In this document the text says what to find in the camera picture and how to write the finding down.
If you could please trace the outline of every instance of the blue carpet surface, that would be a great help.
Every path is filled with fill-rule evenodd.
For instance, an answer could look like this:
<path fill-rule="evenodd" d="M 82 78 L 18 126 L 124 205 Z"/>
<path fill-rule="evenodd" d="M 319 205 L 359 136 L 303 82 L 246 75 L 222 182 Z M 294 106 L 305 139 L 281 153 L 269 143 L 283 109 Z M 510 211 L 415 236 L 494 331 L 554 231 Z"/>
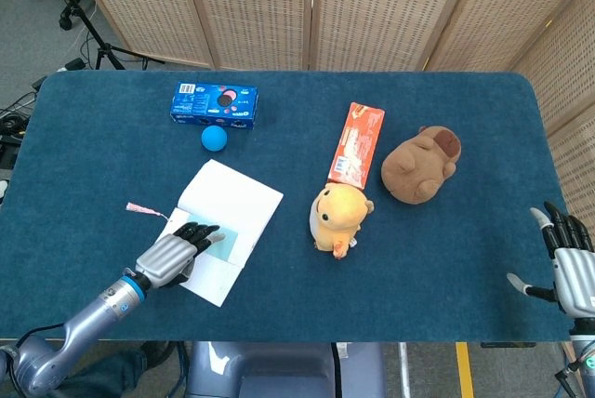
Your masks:
<path fill-rule="evenodd" d="M 168 115 L 180 80 L 257 86 L 255 129 L 228 129 L 227 147 L 209 153 L 199 126 Z M 336 261 L 313 248 L 308 215 L 352 101 L 386 116 L 365 190 L 376 211 Z M 423 125 L 450 127 L 463 151 L 438 195 L 409 206 L 380 166 Z M 284 194 L 226 302 L 152 291 L 107 338 L 558 340 L 572 325 L 506 279 L 551 285 L 529 207 L 563 206 L 519 75 L 89 71 L 50 76 L 37 101 L 0 212 L 0 335 L 69 318 L 134 267 L 164 222 L 126 203 L 168 214 L 213 157 Z"/>

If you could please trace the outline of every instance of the gray floor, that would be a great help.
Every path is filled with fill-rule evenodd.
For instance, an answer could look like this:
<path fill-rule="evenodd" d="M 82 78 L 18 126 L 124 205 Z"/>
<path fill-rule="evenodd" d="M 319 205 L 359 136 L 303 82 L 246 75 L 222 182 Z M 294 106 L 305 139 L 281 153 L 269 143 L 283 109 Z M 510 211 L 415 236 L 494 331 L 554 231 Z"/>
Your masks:
<path fill-rule="evenodd" d="M 79 57 L 79 46 L 86 31 L 80 20 L 74 19 L 73 29 L 66 32 L 58 25 L 62 0 L 0 0 L 0 108 L 31 90 L 30 84 L 55 72 L 66 62 Z M 83 0 L 82 6 L 91 15 L 93 0 Z M 118 45 L 114 33 L 99 11 L 93 23 L 106 41 Z M 95 58 L 94 42 L 90 44 L 91 61 Z M 140 63 L 126 62 L 127 68 L 139 69 Z M 103 69 L 111 69 L 105 61 Z M 193 68 L 168 63 L 150 63 L 149 70 Z M 0 173 L 0 178 L 9 176 Z M 138 346 L 140 342 L 105 341 L 98 344 L 78 366 L 88 365 L 118 350 Z M 562 353 L 557 344 L 538 344 L 534 349 L 482 349 L 470 344 L 469 355 L 475 396 L 480 398 L 548 398 L 557 390 L 554 373 L 562 368 Z M 385 346 L 388 396 L 401 396 L 397 349 Z M 452 343 L 409 344 L 412 396 L 415 398 L 457 398 L 461 396 L 456 367 L 455 345 Z M 130 397 L 162 397 L 176 382 L 179 367 L 172 356 L 161 367 L 148 372 Z"/>

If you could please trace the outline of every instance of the white paper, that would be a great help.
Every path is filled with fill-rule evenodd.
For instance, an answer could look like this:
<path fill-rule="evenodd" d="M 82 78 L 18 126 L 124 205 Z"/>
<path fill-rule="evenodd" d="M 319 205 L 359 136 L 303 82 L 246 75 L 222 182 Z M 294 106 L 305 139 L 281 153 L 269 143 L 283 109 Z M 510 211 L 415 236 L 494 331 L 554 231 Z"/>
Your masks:
<path fill-rule="evenodd" d="M 220 307 L 245 266 L 283 195 L 217 161 L 210 160 L 184 190 L 158 238 L 173 233 L 189 215 L 208 218 L 237 232 L 228 261 L 203 253 L 181 284 Z"/>

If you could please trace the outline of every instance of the oreo box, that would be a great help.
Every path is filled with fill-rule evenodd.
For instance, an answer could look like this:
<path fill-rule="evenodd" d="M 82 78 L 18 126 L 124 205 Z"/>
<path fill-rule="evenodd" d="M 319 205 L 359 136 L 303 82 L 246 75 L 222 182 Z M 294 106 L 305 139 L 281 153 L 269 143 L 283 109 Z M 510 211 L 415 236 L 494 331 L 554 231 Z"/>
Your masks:
<path fill-rule="evenodd" d="M 252 128 L 257 113 L 254 86 L 179 82 L 171 101 L 171 118 L 179 124 Z"/>

